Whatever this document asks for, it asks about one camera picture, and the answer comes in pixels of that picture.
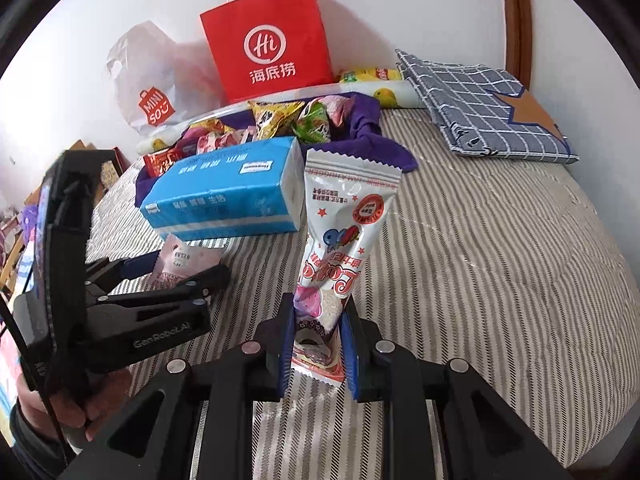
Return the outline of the person's left hand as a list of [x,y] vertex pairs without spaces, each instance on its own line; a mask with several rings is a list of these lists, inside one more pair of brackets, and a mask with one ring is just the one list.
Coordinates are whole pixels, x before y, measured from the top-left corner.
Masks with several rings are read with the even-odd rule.
[[[60,391],[50,397],[58,422],[66,427],[85,429],[85,437],[91,441],[100,427],[129,399],[128,390],[132,375],[127,367],[111,372],[99,383],[96,394],[83,406],[78,406],[67,393]],[[53,422],[37,391],[28,388],[23,374],[16,381],[17,399],[24,419],[38,434],[54,438]]]

